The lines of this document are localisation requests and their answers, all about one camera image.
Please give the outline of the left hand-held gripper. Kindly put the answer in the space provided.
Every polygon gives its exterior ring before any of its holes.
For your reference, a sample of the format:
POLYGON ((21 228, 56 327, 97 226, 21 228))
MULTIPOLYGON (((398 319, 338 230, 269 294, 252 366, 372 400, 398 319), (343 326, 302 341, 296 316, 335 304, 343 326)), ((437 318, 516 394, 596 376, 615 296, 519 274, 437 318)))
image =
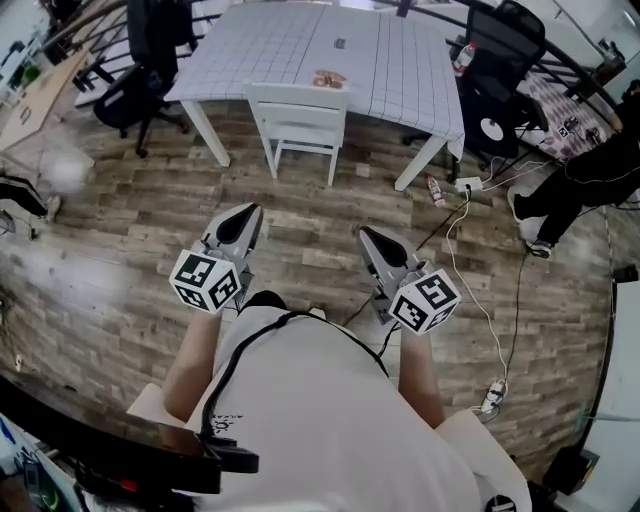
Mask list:
POLYGON ((204 238, 182 250, 169 283, 185 305, 215 315, 244 300, 253 274, 248 257, 263 221, 258 204, 235 206, 215 216, 204 238))

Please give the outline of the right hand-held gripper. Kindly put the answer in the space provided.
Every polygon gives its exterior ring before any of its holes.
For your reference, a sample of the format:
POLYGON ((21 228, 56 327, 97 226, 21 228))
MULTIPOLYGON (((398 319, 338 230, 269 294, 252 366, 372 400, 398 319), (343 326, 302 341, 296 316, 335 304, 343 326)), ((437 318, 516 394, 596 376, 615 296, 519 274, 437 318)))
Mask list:
POLYGON ((447 273, 420 261, 406 238, 365 225, 356 240, 377 282, 372 304, 382 324, 395 320, 414 334, 425 334, 447 320, 460 303, 461 294, 447 273))

